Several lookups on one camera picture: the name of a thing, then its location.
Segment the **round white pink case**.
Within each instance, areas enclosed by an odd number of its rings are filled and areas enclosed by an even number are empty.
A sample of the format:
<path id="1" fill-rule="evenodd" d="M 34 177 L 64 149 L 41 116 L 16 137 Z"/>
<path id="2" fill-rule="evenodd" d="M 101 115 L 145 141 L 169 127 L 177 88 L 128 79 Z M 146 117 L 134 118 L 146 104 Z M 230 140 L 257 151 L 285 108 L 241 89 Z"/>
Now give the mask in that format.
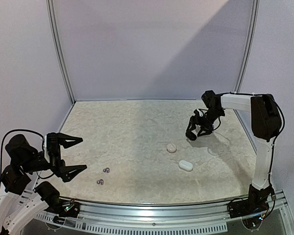
<path id="1" fill-rule="evenodd" d="M 169 152 L 169 153 L 175 153 L 177 151 L 177 147 L 174 143 L 169 143 L 166 147 L 166 150 Z"/>

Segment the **white oval charging case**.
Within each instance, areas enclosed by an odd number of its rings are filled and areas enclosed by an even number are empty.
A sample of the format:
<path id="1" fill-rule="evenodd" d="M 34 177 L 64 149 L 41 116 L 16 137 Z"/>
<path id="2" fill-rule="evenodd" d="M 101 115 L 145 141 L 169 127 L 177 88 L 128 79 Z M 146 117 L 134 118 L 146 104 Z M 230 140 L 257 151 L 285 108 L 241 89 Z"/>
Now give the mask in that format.
<path id="1" fill-rule="evenodd" d="M 188 162 L 186 160 L 180 160 L 178 163 L 178 166 L 185 171 L 192 171 L 194 166 L 191 162 Z"/>

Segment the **black oval charging case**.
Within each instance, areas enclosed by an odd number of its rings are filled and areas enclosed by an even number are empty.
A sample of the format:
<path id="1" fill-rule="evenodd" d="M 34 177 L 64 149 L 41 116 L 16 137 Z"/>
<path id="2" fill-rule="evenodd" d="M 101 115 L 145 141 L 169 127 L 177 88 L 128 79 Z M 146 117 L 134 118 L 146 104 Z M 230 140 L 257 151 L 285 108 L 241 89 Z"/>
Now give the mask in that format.
<path id="1" fill-rule="evenodd" d="M 197 139 L 196 134 L 194 134 L 193 132 L 186 132 L 186 137 L 191 141 L 195 141 Z"/>

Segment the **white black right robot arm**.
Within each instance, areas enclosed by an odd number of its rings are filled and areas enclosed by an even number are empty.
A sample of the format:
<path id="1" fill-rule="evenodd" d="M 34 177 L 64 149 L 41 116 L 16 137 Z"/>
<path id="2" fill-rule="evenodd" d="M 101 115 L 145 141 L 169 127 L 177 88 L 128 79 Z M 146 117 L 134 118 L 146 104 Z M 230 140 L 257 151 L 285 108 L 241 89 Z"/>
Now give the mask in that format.
<path id="1" fill-rule="evenodd" d="M 214 123 L 225 115 L 226 109 L 250 113 L 251 130 L 256 140 L 256 166 L 251 189 L 270 191 L 270 175 L 275 142 L 285 126 L 284 115 L 271 94 L 238 94 L 206 91 L 201 96 L 206 109 L 196 109 L 190 117 L 186 137 L 195 141 L 212 134 Z"/>

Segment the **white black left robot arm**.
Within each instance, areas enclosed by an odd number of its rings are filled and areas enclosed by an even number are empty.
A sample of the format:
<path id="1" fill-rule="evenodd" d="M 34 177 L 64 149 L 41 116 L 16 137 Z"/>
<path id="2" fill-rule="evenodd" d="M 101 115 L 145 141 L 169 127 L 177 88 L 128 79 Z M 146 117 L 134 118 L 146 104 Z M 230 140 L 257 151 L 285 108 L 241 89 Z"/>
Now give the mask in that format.
<path id="1" fill-rule="evenodd" d="M 67 166 L 61 158 L 61 148 L 67 149 L 83 141 L 62 133 L 48 133 L 42 138 L 42 150 L 30 146 L 21 131 L 7 144 L 1 145 L 11 161 L 0 173 L 0 235 L 18 235 L 20 231 L 39 213 L 47 210 L 56 217 L 77 218 L 80 203 L 73 199 L 63 200 L 59 191 L 42 178 L 33 189 L 33 194 L 13 213 L 9 213 L 14 203 L 23 194 L 34 172 L 50 170 L 64 183 L 70 182 L 87 166 Z"/>

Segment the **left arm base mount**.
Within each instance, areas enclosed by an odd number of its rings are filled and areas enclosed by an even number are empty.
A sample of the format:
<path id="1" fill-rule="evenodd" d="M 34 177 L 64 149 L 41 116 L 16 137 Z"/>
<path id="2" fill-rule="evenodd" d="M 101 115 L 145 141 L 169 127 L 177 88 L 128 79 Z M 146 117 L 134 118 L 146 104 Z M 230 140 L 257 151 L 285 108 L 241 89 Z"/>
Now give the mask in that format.
<path id="1" fill-rule="evenodd" d="M 47 212 L 53 213 L 58 217 L 71 217 L 77 218 L 80 212 L 81 204 L 75 200 L 60 200 L 56 206 L 48 207 Z"/>

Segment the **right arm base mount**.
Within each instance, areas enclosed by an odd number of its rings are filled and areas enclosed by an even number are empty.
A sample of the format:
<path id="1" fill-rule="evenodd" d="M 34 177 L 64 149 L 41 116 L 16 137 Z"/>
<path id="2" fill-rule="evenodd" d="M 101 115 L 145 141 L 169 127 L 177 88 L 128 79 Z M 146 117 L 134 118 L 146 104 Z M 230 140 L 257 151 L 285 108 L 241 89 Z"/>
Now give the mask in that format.
<path id="1" fill-rule="evenodd" d="M 227 211 L 230 218 L 243 217 L 254 213 L 269 210 L 268 196 L 274 192 L 270 184 L 265 189 L 256 189 L 252 184 L 249 185 L 247 199 L 234 198 L 227 204 Z"/>

